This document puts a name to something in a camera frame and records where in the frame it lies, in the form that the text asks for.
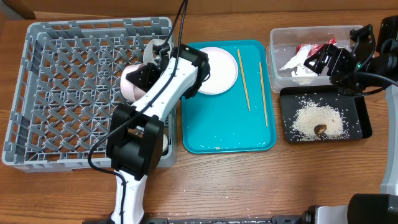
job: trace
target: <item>chopstick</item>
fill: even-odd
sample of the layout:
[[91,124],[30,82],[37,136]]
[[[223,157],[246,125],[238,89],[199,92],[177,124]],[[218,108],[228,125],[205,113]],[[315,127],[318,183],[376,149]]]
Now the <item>chopstick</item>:
[[261,88],[262,88],[262,102],[264,103],[264,113],[266,114],[266,125],[268,127],[268,115],[267,115],[267,105],[266,105],[266,94],[264,93],[264,82],[262,80],[262,67],[260,62],[260,77],[261,77]]
[[238,57],[239,57],[239,64],[241,65],[244,93],[246,94],[246,101],[248,102],[248,108],[249,108],[249,111],[250,111],[250,102],[249,102],[248,89],[246,88],[246,80],[244,79],[243,65],[242,65],[242,59],[241,59],[241,52],[239,51],[239,49],[238,49]]

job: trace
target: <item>wooden tabletop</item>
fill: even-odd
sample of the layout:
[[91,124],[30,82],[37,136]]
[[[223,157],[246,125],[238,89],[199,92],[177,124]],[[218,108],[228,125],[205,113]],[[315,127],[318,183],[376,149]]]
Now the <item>wooden tabletop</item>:
[[[366,25],[398,11],[278,12],[187,16],[183,43],[256,39],[273,28]],[[0,145],[4,143],[26,30],[36,21],[8,21],[0,41]],[[278,140],[267,152],[194,155],[182,144],[178,162],[148,178],[144,210],[151,217],[246,218],[301,214],[309,205],[347,204],[355,193],[378,193],[387,161],[384,94],[366,98],[373,136],[360,141],[287,144],[279,96],[272,94]],[[81,223],[113,211],[115,177],[94,170],[26,174],[0,164],[0,223]]]

